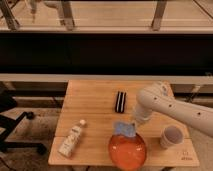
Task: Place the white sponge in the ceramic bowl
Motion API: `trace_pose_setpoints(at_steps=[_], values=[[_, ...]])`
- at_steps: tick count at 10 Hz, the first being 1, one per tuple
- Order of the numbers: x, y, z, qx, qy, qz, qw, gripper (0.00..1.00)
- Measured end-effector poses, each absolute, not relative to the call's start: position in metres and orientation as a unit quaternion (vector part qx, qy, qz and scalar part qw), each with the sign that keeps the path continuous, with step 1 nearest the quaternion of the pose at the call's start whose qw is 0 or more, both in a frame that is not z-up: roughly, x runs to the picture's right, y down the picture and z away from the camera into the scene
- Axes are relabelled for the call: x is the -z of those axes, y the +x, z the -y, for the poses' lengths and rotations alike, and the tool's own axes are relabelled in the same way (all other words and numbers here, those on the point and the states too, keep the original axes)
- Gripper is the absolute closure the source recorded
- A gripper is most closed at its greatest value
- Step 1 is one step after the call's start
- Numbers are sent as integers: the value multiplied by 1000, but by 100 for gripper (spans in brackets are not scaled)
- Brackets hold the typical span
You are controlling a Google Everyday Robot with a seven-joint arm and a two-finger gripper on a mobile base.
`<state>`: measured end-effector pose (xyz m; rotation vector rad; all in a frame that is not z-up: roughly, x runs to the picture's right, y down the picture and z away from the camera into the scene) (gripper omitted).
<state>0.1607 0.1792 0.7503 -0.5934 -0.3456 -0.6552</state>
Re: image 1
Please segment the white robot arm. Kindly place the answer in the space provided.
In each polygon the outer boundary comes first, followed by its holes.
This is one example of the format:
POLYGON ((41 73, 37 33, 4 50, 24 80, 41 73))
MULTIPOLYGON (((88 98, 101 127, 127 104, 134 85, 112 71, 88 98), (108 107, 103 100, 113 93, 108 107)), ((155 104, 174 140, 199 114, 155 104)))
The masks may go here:
POLYGON ((176 100, 163 82, 138 91, 133 118, 138 124, 150 120, 153 112, 165 114, 213 138, 213 108, 176 100))

